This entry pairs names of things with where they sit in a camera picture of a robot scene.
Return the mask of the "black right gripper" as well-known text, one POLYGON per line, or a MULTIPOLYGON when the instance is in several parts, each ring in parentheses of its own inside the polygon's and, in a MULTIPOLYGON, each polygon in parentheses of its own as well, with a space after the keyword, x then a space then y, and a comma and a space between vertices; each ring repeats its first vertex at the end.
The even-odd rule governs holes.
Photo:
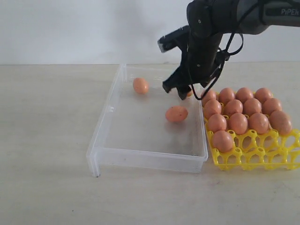
POLYGON ((185 100, 187 93, 191 91, 189 85, 200 84, 204 88, 207 87, 216 69, 215 58, 222 37, 222 33, 205 38, 189 33, 186 52, 181 58, 179 70, 175 70, 163 81, 164 91, 169 93, 173 88, 177 88, 178 96, 181 100, 185 100))

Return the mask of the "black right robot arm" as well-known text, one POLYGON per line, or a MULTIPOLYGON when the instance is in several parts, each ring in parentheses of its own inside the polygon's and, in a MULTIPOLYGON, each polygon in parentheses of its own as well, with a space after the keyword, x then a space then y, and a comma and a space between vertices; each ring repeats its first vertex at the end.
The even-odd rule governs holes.
POLYGON ((209 91, 232 56, 221 49, 224 34, 258 35, 269 26, 299 27, 297 0, 194 0, 187 6, 187 25, 165 36, 157 44, 162 53, 181 50, 176 70, 162 83, 165 92, 176 89, 185 99, 194 85, 209 91))

